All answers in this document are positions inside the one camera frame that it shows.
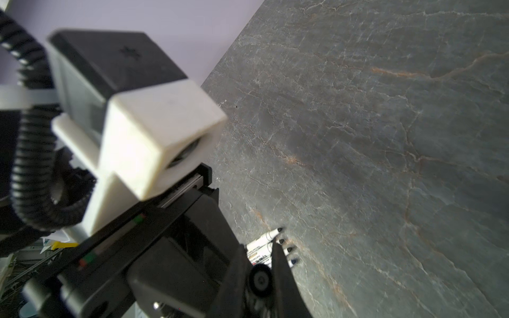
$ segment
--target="white marker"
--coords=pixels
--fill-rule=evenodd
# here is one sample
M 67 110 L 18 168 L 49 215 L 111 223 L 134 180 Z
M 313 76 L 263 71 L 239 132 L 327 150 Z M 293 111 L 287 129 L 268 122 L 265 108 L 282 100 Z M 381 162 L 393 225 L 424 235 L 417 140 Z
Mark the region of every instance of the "white marker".
M 296 263 L 297 263 L 297 259 L 296 258 L 291 259 L 291 260 L 288 261 L 288 266 L 290 266 L 290 268 L 292 268 Z M 267 265 L 269 268 L 272 268 L 272 258 L 269 258 L 269 261 L 267 261 L 264 264 Z
M 293 247 L 289 247 L 289 248 L 284 248 L 283 249 L 283 253 L 285 253 L 285 256 L 288 256 L 288 254 L 290 254 L 290 252 L 293 250 Z M 272 264 L 272 255 L 270 257 L 265 257 L 263 258 L 260 262 L 258 262 L 257 264 L 265 264 L 267 265 L 268 267 L 270 267 L 270 265 Z
M 278 240 L 277 242 L 278 242 L 280 245 L 283 245 L 283 243 L 285 242 L 285 239 L 280 239 L 280 240 Z M 255 248 L 254 250 L 251 250 L 251 251 L 247 252 L 247 258 L 251 258 L 251 256 L 252 256 L 253 254 L 255 254 L 255 253 L 256 253 L 259 249 L 261 249 L 262 247 L 265 247 L 266 245 L 267 245 L 267 244 L 262 245 L 262 246 L 259 246 L 259 247 Z
M 262 236 L 260 236 L 256 240 L 254 240 L 251 243 L 247 244 L 246 245 L 247 253 L 250 253 L 253 250 L 255 250 L 256 248 L 260 248 L 260 247 L 264 246 L 265 244 L 269 243 L 270 241 L 272 241 L 272 239 L 274 239 L 276 237 L 276 235 L 281 233 L 282 230 L 283 230 L 282 227 L 279 227 L 277 229 L 273 229 L 272 231 L 269 231 L 269 232 L 263 234 Z
M 249 259 L 249 261 L 253 265 L 257 264 L 257 263 L 260 263 L 263 260 L 270 259 L 271 255 L 272 255 L 272 246 L 273 245 L 274 245 L 274 243 L 270 242 L 269 244 L 263 246 L 259 250 L 251 253 L 247 258 Z M 292 249 L 293 249 L 293 247 L 289 247 L 289 248 L 283 249 L 283 251 L 285 253 L 285 256 L 290 254 Z

